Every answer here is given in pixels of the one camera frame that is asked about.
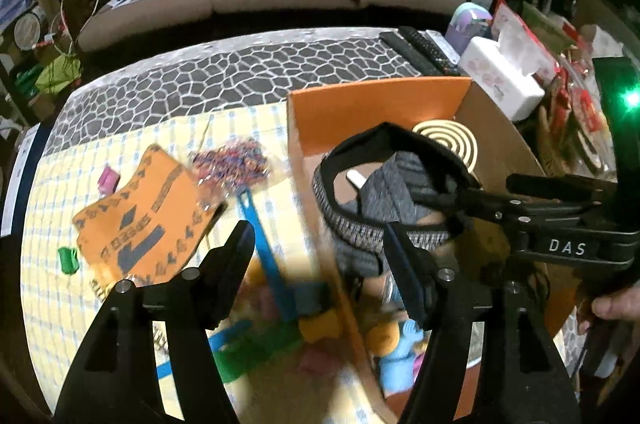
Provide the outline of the operator hand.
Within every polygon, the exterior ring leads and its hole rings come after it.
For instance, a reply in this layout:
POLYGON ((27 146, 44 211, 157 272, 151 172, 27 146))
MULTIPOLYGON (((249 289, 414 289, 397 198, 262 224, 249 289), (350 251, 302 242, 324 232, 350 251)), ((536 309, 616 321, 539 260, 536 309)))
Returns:
POLYGON ((638 322, 640 318, 640 291, 639 285, 598 298, 582 296, 576 302, 577 306, 577 333, 584 335, 588 332, 595 318, 602 320, 632 321, 638 322))

